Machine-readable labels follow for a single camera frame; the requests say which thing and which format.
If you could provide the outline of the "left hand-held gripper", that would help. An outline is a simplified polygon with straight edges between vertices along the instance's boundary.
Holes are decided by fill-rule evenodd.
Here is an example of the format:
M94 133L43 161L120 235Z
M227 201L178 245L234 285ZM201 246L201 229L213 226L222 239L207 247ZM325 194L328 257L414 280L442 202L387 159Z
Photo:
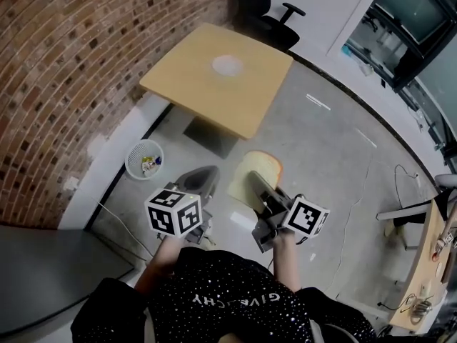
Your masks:
M200 244L211 226L205 210L219 182L219 168L204 166L157 189L144 202L151 229L165 236Z

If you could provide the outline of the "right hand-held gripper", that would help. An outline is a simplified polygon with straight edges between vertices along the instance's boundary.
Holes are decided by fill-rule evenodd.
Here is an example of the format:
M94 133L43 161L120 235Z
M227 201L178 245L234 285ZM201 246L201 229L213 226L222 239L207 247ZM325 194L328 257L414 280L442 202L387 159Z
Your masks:
M273 240L282 231L301 235L301 242L317 237L321 232L329 210L310 202L301 194L291 198L281 189L273 189L257 171L248 173L247 182L249 204L259 213L252 236L261 252L272 249Z

